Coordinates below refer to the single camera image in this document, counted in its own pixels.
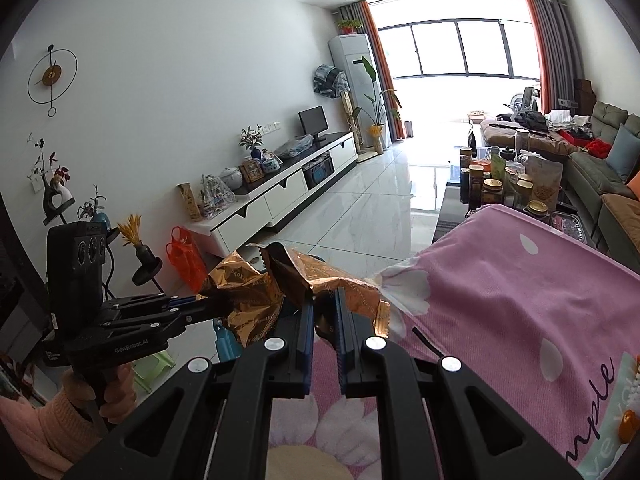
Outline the left hand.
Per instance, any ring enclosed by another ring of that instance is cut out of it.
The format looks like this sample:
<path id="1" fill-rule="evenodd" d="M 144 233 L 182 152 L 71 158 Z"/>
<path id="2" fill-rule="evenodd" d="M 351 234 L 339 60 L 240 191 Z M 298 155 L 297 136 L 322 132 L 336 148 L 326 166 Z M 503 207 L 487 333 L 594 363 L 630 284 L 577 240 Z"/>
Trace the left hand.
<path id="1" fill-rule="evenodd" d="M 105 387 L 104 403 L 99 409 L 99 414 L 112 424 L 120 424 L 134 410 L 137 403 L 132 364 L 119 365 L 113 370 L 113 377 L 114 380 Z M 62 383 L 66 398 L 74 408 L 84 410 L 96 400 L 93 388 L 79 379 L 72 370 L 64 372 Z"/>

